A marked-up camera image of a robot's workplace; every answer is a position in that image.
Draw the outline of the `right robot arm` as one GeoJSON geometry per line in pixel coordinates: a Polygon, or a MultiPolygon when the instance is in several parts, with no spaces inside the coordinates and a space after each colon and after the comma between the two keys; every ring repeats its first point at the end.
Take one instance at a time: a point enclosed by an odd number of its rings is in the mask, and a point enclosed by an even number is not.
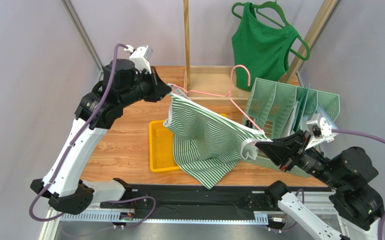
{"type": "Polygon", "coordinates": [[[334,130],[313,126],[272,141],[258,141],[262,151],[283,172],[298,167],[334,190],[329,197],[346,232],[316,216],[282,181],[265,190],[265,203],[290,215],[316,240],[381,240],[385,221],[382,196],[370,186],[378,171],[366,151],[350,147],[329,159],[315,145],[333,140],[334,130]]]}

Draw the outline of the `green white striped tank top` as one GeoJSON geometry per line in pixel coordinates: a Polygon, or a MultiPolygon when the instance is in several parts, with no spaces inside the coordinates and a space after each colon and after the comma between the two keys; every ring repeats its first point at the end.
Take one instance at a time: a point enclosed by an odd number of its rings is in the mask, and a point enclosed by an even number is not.
{"type": "Polygon", "coordinates": [[[188,175],[213,188],[240,161],[254,161],[264,131],[246,127],[190,100],[177,85],[172,91],[165,128],[173,133],[173,158],[188,175]]]}

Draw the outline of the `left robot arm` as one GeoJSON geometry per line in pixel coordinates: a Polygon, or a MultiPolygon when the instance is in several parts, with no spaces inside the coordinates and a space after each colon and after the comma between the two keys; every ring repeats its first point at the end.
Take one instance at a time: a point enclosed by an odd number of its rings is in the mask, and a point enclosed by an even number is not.
{"type": "Polygon", "coordinates": [[[131,187],[114,178],[107,182],[81,180],[81,175],[101,139],[136,102],[158,102],[171,92],[156,69],[139,69],[129,59],[111,61],[104,78],[80,101],[67,141],[48,174],[30,187],[63,214],[78,215],[89,205],[120,201],[131,187]]]}

